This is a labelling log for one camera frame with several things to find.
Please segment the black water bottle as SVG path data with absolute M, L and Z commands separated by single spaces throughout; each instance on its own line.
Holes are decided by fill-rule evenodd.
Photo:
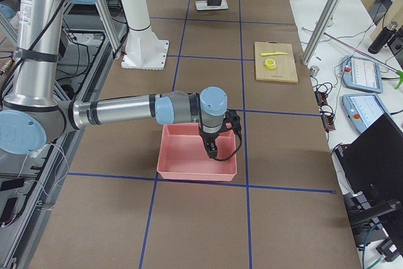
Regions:
M 368 48 L 371 54 L 377 54 L 388 43 L 392 36 L 397 31 L 398 23 L 391 21 L 387 26 L 383 27 L 382 31 L 377 35 L 372 44 Z

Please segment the pink plastic bin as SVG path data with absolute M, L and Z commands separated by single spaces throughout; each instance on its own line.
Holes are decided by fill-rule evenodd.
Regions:
M 210 159 L 196 123 L 164 125 L 157 172 L 169 180 L 230 181 L 237 174 L 237 159 Z

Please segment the white rectangular tray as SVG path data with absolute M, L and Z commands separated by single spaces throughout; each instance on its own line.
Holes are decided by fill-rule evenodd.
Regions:
M 207 1 L 196 1 L 195 5 L 197 11 L 225 10 L 229 8 L 226 0 L 222 0 L 219 6 L 209 6 Z

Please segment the wooden cutting board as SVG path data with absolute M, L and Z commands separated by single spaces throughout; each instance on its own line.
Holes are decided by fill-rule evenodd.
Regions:
M 254 61 L 256 80 L 298 83 L 291 44 L 255 42 Z

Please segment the yellow plastic knife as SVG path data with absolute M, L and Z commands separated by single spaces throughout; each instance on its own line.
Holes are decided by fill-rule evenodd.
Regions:
M 280 51 L 276 51 L 276 52 L 261 52 L 260 56 L 264 57 L 264 56 L 275 56 L 275 55 L 288 55 L 287 52 L 280 52 Z

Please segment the lower teach pendant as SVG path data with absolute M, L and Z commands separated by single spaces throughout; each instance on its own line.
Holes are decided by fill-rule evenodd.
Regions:
M 383 114 L 390 114 L 376 93 L 345 94 L 342 103 L 348 118 L 360 134 Z

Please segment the teach pendant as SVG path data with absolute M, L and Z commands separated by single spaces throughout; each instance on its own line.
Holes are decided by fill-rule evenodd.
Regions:
M 342 80 L 347 88 L 370 93 L 382 93 L 382 77 L 380 68 L 372 60 L 345 56 L 342 60 Z
M 345 94 L 342 103 L 348 118 L 360 134 L 383 114 L 390 114 L 376 93 Z

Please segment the upper teach pendant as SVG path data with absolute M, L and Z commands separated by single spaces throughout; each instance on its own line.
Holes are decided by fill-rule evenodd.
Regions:
M 345 56 L 342 60 L 342 80 L 347 88 L 370 93 L 382 93 L 382 77 L 380 68 L 372 60 Z

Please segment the black monitor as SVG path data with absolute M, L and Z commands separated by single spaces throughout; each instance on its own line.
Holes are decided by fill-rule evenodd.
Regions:
M 383 114 L 335 153 L 355 193 L 372 202 L 402 201 L 402 131 L 389 115 Z

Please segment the green tipped grabber stick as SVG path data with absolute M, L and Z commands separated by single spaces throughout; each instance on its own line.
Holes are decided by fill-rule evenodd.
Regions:
M 369 54 L 366 54 L 365 52 L 361 51 L 361 50 L 358 49 L 357 47 L 350 46 L 350 45 L 347 44 L 346 42 L 343 42 L 342 40 L 340 40 L 340 39 L 338 39 L 338 38 L 336 38 L 336 37 L 334 37 L 334 36 L 332 36 L 332 35 L 330 35 L 330 34 L 328 34 L 328 33 L 326 33 L 326 32 L 324 33 L 324 35 L 327 36 L 327 37 L 329 37 L 329 38 L 332 39 L 332 40 L 335 40 L 337 43 L 340 43 L 341 45 L 343 45 L 343 46 L 345 46 L 345 47 L 347 47 L 347 48 L 353 50 L 353 53 L 354 53 L 354 54 L 357 53 L 357 54 L 360 54 L 360 55 L 362 55 L 362 56 L 368 57 L 368 58 L 371 59 L 372 61 L 375 61 L 377 64 L 380 64 L 381 66 L 384 66 L 384 67 L 386 67 L 388 70 L 390 70 L 390 71 L 394 72 L 395 74 L 397 74 L 398 77 L 399 77 L 399 82 L 398 82 L 397 86 L 395 87 L 395 89 L 399 89 L 399 88 L 400 88 L 400 86 L 401 86 L 402 83 L 403 83 L 403 75 L 402 75 L 402 71 L 401 71 L 401 70 L 398 70 L 398 69 L 396 69 L 396 68 L 394 68 L 394 67 L 392 67 L 392 66 L 390 66 L 390 65 L 388 65 L 388 64 L 386 64 L 386 63 L 384 63 L 384 62 L 382 62 L 381 60 L 376 59 L 374 56 L 371 56 L 371 55 L 369 55 Z

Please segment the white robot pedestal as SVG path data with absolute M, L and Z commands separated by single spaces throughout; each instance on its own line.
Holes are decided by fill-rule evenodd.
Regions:
M 122 60 L 124 69 L 164 69 L 169 42 L 153 32 L 146 0 L 121 0 L 129 27 Z

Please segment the aluminium frame post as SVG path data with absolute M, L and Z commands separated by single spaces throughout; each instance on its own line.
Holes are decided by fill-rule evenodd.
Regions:
M 319 17 L 319 20 L 316 23 L 313 33 L 311 34 L 310 40 L 305 48 L 304 54 L 301 58 L 302 64 L 307 66 L 309 61 L 311 60 L 319 42 L 321 41 L 322 36 L 327 28 L 328 23 L 330 22 L 333 14 L 339 4 L 340 0 L 327 0 L 324 9 Z

